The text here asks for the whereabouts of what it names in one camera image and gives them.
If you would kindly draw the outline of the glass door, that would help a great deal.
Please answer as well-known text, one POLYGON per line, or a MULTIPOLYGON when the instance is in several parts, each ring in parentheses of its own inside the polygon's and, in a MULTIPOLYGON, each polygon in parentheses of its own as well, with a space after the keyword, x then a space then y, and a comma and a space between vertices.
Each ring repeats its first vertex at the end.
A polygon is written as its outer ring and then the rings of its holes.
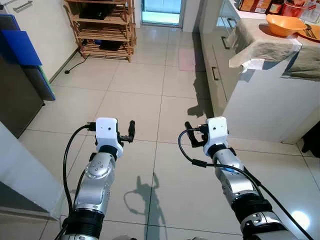
POLYGON ((148 25, 182 26, 185 0, 141 0, 141 22, 148 25))

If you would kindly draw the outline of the grey-green cloth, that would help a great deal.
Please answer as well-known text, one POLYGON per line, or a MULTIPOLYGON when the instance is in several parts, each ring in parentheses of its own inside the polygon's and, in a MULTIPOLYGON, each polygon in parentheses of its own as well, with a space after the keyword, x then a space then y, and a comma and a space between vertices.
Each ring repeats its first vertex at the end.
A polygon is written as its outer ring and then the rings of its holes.
POLYGON ((297 35, 277 36, 265 19, 240 18, 234 33, 238 46, 229 67, 268 70, 289 58, 286 78, 320 81, 320 43, 297 35))

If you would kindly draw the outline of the dark cutlery piece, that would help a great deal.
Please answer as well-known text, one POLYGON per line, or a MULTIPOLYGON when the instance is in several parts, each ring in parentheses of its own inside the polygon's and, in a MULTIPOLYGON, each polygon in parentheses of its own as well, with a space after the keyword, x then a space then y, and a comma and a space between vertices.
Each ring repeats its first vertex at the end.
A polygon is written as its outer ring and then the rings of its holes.
POLYGON ((306 29, 304 30, 304 36, 306 36, 309 39, 317 39, 317 36, 314 34, 313 28, 308 23, 305 24, 306 29))

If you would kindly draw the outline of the red plastic container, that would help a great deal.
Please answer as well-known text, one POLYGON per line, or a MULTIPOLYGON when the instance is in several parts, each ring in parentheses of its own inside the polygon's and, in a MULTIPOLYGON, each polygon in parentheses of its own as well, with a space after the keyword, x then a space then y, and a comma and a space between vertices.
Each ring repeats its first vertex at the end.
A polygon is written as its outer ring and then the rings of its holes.
POLYGON ((285 0, 281 15, 291 18, 299 18, 308 8, 311 0, 285 0))

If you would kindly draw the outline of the orange plastic plate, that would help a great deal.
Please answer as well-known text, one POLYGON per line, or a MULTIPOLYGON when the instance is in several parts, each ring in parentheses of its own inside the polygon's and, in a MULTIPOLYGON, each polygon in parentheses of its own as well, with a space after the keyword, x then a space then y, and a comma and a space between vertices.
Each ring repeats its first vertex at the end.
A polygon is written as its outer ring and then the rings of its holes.
POLYGON ((311 41, 320 42, 320 25, 306 23, 306 29, 298 30, 297 34, 311 41))

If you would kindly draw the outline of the dark grey cabinet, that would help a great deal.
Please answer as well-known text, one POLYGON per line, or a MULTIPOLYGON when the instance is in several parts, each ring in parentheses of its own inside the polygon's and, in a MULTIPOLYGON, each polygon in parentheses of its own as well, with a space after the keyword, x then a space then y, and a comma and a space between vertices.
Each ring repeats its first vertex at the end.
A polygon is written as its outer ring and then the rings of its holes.
POLYGON ((0 52, 0 122, 19 138, 44 104, 23 67, 0 52))

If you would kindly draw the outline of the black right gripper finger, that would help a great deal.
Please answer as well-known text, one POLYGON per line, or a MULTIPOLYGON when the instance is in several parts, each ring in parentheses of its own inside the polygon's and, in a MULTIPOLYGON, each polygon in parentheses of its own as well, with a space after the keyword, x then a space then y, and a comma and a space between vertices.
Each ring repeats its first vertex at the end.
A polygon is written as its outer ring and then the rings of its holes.
POLYGON ((198 147, 199 146, 199 141, 197 140, 197 138, 195 137, 194 134, 194 128, 192 127, 192 125, 190 124, 189 121, 186 121, 184 123, 184 126, 186 128, 186 135, 189 138, 190 141, 190 145, 192 147, 198 147))

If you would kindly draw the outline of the orange food boxes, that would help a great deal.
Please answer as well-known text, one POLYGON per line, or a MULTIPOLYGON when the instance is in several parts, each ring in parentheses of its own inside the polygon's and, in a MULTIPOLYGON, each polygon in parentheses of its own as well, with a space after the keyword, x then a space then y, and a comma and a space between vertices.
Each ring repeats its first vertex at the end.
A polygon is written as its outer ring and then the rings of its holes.
POLYGON ((272 0, 240 0, 238 9, 243 12, 265 14, 272 0))

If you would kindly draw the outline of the white tall cupboard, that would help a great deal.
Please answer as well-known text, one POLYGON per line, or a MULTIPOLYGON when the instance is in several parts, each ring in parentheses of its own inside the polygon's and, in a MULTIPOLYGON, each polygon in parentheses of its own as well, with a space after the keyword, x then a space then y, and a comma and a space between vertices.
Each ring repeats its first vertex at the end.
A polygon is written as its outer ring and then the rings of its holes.
POLYGON ((77 50, 65 0, 0 0, 0 14, 13 15, 34 46, 42 71, 52 82, 77 50))

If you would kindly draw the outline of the white low cabinet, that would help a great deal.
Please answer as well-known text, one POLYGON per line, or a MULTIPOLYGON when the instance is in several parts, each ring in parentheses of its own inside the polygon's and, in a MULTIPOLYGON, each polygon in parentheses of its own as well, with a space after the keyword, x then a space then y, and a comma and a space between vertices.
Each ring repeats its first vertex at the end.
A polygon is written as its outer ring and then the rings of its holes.
POLYGON ((63 187, 0 122, 0 213, 58 221, 63 187))

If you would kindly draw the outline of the blue flat board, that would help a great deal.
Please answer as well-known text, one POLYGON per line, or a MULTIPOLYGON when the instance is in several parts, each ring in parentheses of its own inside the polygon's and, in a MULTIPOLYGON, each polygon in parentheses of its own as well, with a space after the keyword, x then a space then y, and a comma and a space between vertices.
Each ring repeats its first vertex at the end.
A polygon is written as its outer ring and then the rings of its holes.
POLYGON ((0 14, 0 54, 8 57, 10 64, 17 64, 23 70, 41 99, 56 100, 35 47, 28 33, 20 29, 13 14, 0 14))

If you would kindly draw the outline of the orange plastic bowl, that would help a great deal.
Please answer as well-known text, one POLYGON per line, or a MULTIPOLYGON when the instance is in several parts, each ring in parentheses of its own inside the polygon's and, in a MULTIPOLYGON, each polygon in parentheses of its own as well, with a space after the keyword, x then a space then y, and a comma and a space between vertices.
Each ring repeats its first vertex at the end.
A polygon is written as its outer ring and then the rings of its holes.
POLYGON ((288 37, 307 29, 307 25, 297 17, 267 14, 265 19, 270 32, 280 37, 288 37))

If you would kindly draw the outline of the white counter cabinet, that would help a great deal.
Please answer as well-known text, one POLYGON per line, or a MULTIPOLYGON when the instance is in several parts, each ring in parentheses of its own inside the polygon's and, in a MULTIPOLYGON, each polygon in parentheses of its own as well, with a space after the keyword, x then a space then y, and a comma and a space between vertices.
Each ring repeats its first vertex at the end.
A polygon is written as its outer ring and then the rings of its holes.
POLYGON ((233 137, 293 144, 320 119, 320 81, 285 77, 290 58, 270 69, 230 67, 239 46, 234 32, 238 20, 266 20, 265 14, 238 10, 238 2, 199 3, 199 39, 212 112, 227 119, 233 137), (228 37, 231 49, 224 49, 221 36, 228 37), (212 66, 218 68, 218 81, 212 66))

